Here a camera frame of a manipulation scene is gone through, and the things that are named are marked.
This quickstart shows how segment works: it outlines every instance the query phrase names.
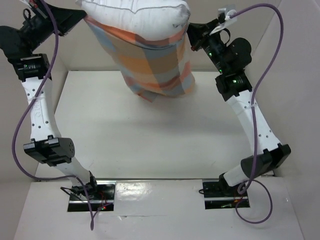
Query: striped bag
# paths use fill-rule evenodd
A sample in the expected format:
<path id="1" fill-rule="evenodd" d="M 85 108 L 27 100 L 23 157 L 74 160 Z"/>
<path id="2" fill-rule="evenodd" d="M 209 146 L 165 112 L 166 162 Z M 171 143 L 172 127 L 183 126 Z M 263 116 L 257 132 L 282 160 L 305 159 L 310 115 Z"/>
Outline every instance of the striped bag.
<path id="1" fill-rule="evenodd" d="M 174 36 L 152 41 L 90 16 L 85 21 L 133 93 L 152 102 L 157 95 L 177 97 L 193 90 L 195 79 L 186 51 L 188 24 Z"/>

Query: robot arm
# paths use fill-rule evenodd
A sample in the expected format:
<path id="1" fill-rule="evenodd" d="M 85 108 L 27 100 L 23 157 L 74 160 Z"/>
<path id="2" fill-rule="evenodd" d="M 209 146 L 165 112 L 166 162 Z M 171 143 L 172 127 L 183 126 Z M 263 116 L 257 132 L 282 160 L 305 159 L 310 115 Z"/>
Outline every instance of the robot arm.
<path id="1" fill-rule="evenodd" d="M 282 143 L 270 129 L 258 103 L 252 102 L 252 86 L 244 68 L 252 61 L 251 45 L 244 38 L 236 38 L 229 45 L 223 43 L 220 32 L 230 25 L 228 17 L 235 12 L 234 6 L 227 6 L 218 11 L 218 19 L 205 24 L 190 23 L 187 34 L 191 49 L 203 49 L 220 75 L 215 79 L 219 93 L 237 115 L 254 152 L 254 121 L 252 106 L 257 122 L 257 158 L 253 177 L 256 178 L 278 168 L 291 153 L 289 145 Z M 253 156 L 241 160 L 240 164 L 219 177 L 220 190 L 227 192 L 247 181 L 253 169 Z"/>
<path id="2" fill-rule="evenodd" d="M 29 0 L 27 3 L 35 16 L 26 16 L 20 29 L 0 26 L 0 48 L 13 65 L 30 104 L 49 68 L 47 56 L 33 54 L 33 51 L 53 33 L 54 29 L 41 1 Z M 65 36 L 87 15 L 83 10 L 48 6 L 56 19 L 60 36 Z M 78 177 L 84 183 L 88 194 L 94 195 L 97 188 L 95 177 L 81 166 L 75 158 L 73 141 L 63 138 L 57 127 L 52 103 L 51 77 L 45 82 L 32 106 L 30 117 L 30 143 L 23 145 L 24 152 L 39 163 L 60 170 L 66 176 Z M 84 195 L 84 188 L 80 182 L 74 177 L 70 180 L 76 194 Z"/>

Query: table surface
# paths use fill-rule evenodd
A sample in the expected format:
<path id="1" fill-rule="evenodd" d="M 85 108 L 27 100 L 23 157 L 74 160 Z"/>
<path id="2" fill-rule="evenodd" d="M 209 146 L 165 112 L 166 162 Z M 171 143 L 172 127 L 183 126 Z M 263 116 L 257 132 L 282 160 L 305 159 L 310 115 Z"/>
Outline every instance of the table surface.
<path id="1" fill-rule="evenodd" d="M 217 178 L 252 155 L 238 118 L 218 93 L 217 75 L 194 72 L 193 93 L 150 103 L 128 89 L 119 71 L 71 71 L 56 121 L 96 178 Z M 36 175 L 61 173 L 40 164 Z"/>
<path id="2" fill-rule="evenodd" d="M 67 181 L 34 182 L 14 240 L 303 240 L 281 177 L 260 179 L 270 190 L 273 214 L 262 224 L 243 222 L 235 209 L 205 210 L 201 180 L 117 181 L 114 211 L 100 212 L 90 230 L 88 212 L 67 212 Z M 261 220 L 269 212 L 265 190 L 252 183 L 243 217 Z"/>

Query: white pillow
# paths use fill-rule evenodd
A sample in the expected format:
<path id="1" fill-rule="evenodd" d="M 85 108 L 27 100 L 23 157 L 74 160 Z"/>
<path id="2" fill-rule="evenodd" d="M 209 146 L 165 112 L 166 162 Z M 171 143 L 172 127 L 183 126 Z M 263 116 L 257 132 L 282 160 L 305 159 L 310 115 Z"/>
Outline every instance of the white pillow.
<path id="1" fill-rule="evenodd" d="M 184 0 L 76 0 L 101 24 L 158 41 L 180 32 L 190 9 Z"/>

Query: white wall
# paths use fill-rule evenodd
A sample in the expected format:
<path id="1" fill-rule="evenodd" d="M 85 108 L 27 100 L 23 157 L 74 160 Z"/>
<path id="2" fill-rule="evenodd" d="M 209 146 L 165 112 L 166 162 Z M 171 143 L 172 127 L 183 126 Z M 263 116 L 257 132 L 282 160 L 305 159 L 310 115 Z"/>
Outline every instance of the white wall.
<path id="1" fill-rule="evenodd" d="M 218 17 L 218 8 L 235 4 L 241 10 L 253 4 L 265 2 L 278 6 L 281 0 L 186 0 L 191 9 L 190 22 L 207 23 Z M 75 0 L 47 0 L 57 7 L 77 9 Z M 232 38 L 243 37 L 250 41 L 255 50 L 272 16 L 273 11 L 261 10 L 249 12 L 234 25 L 230 26 Z M 67 37 L 60 41 L 59 55 L 69 70 L 117 70 L 112 58 L 101 48 L 95 36 L 81 21 Z M 203 50 L 190 53 L 194 70 L 216 71 Z"/>
<path id="2" fill-rule="evenodd" d="M 319 239 L 319 3 L 282 0 L 283 45 L 257 93 L 273 131 L 292 149 L 279 174 L 285 177 L 306 240 Z M 270 62 L 279 30 L 279 20 L 274 16 L 248 67 L 254 83 Z"/>
<path id="3" fill-rule="evenodd" d="M 22 26 L 22 10 L 25 8 L 18 0 L 0 1 L 0 26 L 14 28 Z M 38 53 L 53 54 L 53 39 L 46 41 Z M 52 71 L 53 99 L 56 106 L 67 75 L 67 68 L 60 58 Z M 2 240 L 12 240 L 18 226 L 20 215 L 29 191 L 31 180 L 17 168 L 11 154 L 11 140 L 19 118 L 27 107 L 27 98 L 21 82 L 11 64 L 0 50 L 0 233 Z M 17 140 L 17 154 L 28 172 L 34 174 L 37 162 L 27 157 L 23 144 L 30 141 L 30 121 L 23 124 Z"/>

